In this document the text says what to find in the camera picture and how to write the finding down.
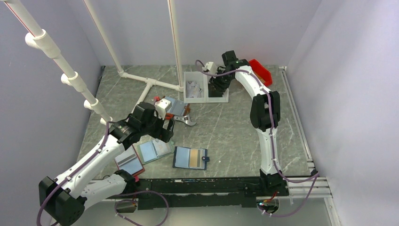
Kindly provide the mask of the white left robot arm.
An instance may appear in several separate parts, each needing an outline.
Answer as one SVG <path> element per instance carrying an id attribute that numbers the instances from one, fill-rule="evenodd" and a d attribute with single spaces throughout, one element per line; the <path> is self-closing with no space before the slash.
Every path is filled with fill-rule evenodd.
<path id="1" fill-rule="evenodd" d="M 154 104 L 141 102 L 125 119 L 108 121 L 105 135 L 89 153 L 56 178 L 45 177 L 40 181 L 36 224 L 41 225 L 41 215 L 46 211 L 57 224 L 70 226 L 86 209 L 106 198 L 150 193 L 123 169 L 95 183 L 91 180 L 143 136 L 149 135 L 167 143 L 174 134 L 175 123 L 170 120 L 168 127 L 163 127 L 170 107 L 171 102 L 165 99 Z"/>

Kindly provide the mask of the navy blue card holder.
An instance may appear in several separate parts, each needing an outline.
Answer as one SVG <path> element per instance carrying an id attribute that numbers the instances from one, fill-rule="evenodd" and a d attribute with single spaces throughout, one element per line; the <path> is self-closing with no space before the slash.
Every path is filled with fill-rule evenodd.
<path id="1" fill-rule="evenodd" d="M 206 170 L 210 161 L 207 149 L 176 146 L 173 155 L 173 168 Z"/>

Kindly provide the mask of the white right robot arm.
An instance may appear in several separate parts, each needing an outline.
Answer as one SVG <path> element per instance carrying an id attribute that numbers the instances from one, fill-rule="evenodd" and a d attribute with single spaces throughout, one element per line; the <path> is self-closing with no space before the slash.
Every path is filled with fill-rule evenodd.
<path id="1" fill-rule="evenodd" d="M 252 99 L 250 122 L 255 128 L 261 150 L 259 189 L 271 195 L 285 188 L 281 166 L 277 156 L 277 127 L 281 119 L 280 94 L 271 91 L 256 76 L 246 59 L 238 59 L 233 50 L 222 54 L 221 69 L 210 62 L 200 72 L 210 77 L 209 83 L 218 93 L 225 92 L 232 80 L 238 81 Z"/>

